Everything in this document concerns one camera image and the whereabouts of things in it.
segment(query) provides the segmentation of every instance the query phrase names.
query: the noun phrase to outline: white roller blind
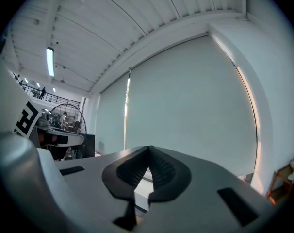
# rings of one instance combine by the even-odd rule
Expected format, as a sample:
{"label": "white roller blind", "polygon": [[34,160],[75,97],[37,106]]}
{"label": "white roller blind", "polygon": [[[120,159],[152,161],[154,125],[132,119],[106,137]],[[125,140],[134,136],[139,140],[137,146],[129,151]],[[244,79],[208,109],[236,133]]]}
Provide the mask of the white roller blind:
{"label": "white roller blind", "polygon": [[100,96],[95,133],[96,150],[109,154],[123,150],[124,106],[128,75],[124,75]]}
{"label": "white roller blind", "polygon": [[213,161],[237,176],[254,171],[257,143],[248,93],[208,36],[168,49],[131,72],[126,148],[141,145]]}

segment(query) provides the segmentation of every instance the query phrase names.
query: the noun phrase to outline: black logo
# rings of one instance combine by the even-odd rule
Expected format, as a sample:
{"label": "black logo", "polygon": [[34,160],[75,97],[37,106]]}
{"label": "black logo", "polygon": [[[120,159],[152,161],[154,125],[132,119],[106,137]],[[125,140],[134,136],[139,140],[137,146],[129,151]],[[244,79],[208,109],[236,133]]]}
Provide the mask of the black logo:
{"label": "black logo", "polygon": [[27,102],[26,106],[32,111],[33,115],[31,116],[30,119],[27,119],[27,116],[29,113],[26,110],[22,111],[23,117],[21,118],[20,122],[16,123],[16,126],[27,135],[28,131],[30,130],[30,127],[32,123],[34,122],[38,111],[34,108],[34,106],[31,105],[30,102]]}

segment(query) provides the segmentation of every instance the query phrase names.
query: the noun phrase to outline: black metal railing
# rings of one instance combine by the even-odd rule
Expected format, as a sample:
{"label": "black metal railing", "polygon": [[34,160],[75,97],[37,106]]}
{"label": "black metal railing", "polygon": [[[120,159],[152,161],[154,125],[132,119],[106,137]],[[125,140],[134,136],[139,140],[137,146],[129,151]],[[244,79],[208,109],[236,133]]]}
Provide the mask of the black metal railing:
{"label": "black metal railing", "polygon": [[[22,89],[30,96],[34,98],[40,98],[40,95],[42,91],[40,89],[36,89],[33,87],[28,86],[27,84],[20,84]],[[70,99],[62,98],[59,96],[56,96],[54,94],[46,92],[44,96],[41,98],[43,101],[51,102],[51,103],[56,103],[56,104],[72,104],[79,108],[80,103],[77,101],[73,101]]]}

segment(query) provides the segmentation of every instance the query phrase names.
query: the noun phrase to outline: ceiling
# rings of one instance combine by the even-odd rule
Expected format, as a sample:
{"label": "ceiling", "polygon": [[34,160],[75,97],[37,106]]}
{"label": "ceiling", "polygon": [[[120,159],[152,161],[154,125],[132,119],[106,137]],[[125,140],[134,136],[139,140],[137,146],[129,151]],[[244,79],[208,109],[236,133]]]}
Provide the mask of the ceiling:
{"label": "ceiling", "polygon": [[[22,76],[89,93],[150,33],[195,14],[241,11],[242,1],[27,0],[9,24],[2,56]],[[54,48],[53,78],[47,47]]]}

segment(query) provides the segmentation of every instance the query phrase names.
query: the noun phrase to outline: tube light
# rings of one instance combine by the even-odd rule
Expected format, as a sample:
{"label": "tube light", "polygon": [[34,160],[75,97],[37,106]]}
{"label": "tube light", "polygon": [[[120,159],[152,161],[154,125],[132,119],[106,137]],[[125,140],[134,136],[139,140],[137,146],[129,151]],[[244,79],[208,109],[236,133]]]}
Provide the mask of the tube light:
{"label": "tube light", "polygon": [[52,48],[47,48],[47,65],[48,65],[48,73],[49,73],[49,75],[54,77],[53,49]]}

